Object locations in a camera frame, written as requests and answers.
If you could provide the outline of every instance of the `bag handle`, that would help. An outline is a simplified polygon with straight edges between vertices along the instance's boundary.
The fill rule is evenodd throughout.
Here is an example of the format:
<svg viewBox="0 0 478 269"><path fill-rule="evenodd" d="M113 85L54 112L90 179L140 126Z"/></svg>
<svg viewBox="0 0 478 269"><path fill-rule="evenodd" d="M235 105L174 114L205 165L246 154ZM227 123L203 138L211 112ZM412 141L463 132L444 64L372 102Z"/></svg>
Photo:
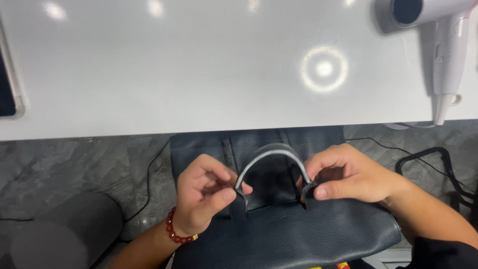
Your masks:
<svg viewBox="0 0 478 269"><path fill-rule="evenodd" d="M238 176L236 185L234 186L234 190L237 193L237 197L231 203L231 205L229 205L229 212L233 221L245 222L247 220L247 198L242 191L242 182L244 181L247 172L259 160L267 156L277 154L289 157L294 162L294 164L298 166L302 175L302 182L304 184L304 187L302 188L302 197L304 197L305 200L305 209L310 210L313 208L314 203L311 203L310 201L314 199L313 192L314 188L317 186L317 183L315 181L310 180L300 156L292 147L287 144L269 144L261 147L252 154L252 156L250 157L250 161L244 167L244 169L242 169L240 175Z"/></svg>

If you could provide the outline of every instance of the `black leather bag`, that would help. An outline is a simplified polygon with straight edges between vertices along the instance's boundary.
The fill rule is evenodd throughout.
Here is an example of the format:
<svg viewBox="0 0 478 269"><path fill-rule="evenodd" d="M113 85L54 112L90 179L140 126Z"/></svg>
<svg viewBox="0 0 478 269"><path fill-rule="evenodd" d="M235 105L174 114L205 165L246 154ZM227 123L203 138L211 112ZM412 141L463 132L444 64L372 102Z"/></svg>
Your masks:
<svg viewBox="0 0 478 269"><path fill-rule="evenodd" d="M317 201L311 193L314 181L302 192L295 187L301 174L308 182L302 159L343 143L342 134L341 127L310 127L172 137L176 180L202 153L242 171L236 200L196 241L176 251L173 268L313 268L370 256L398 243L398 224L377 204ZM272 143L282 144L268 146ZM241 180L254 188L251 195L242 193Z"/></svg>

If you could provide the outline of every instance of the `forearm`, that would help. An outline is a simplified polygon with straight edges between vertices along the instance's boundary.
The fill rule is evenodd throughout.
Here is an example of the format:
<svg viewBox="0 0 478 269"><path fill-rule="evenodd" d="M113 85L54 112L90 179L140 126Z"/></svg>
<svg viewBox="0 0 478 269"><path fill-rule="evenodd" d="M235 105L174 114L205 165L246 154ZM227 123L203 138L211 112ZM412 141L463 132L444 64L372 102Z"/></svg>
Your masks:
<svg viewBox="0 0 478 269"><path fill-rule="evenodd" d="M459 213L404 177L396 176L396 188L383 204L405 228L404 235L411 244L415 236L422 236L478 248L477 232Z"/></svg>
<svg viewBox="0 0 478 269"><path fill-rule="evenodd" d="M180 245L169 238L163 220L129 243L110 269L158 269Z"/></svg>

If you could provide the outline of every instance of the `hand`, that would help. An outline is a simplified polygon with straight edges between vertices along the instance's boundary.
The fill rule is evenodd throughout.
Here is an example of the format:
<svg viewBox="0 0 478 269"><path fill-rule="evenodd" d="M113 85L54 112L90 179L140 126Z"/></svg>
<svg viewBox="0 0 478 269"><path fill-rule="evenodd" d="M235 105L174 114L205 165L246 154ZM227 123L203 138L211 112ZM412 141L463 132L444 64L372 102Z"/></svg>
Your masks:
<svg viewBox="0 0 478 269"><path fill-rule="evenodd" d="M178 236L200 234L211 218L236 198L237 175L213 157L202 154L179 175L173 229ZM252 187L242 183L244 194Z"/></svg>
<svg viewBox="0 0 478 269"><path fill-rule="evenodd" d="M379 165L348 144L331 146L304 163L311 179L330 179L317 186L317 200L355 198L380 202L407 185L407 179Z"/></svg>

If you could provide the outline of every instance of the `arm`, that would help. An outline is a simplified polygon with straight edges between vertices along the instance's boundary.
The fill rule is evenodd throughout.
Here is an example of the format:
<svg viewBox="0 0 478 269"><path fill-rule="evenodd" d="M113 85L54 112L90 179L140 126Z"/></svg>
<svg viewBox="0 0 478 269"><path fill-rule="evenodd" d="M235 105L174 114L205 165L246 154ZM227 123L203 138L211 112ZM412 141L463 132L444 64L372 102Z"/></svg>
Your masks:
<svg viewBox="0 0 478 269"><path fill-rule="evenodd" d="M305 168L311 179L331 179L316 187L316 199L380 202L397 218L412 245L416 236L422 236L478 248L478 233L459 213L348 144L312 156Z"/></svg>
<svg viewBox="0 0 478 269"><path fill-rule="evenodd" d="M236 198L232 186L237 175L208 155L201 155L179 175L173 230L180 237L200 234L212 216ZM242 185L244 193L252 188ZM169 238L165 220L128 244L115 258L110 269L164 268L181 244Z"/></svg>

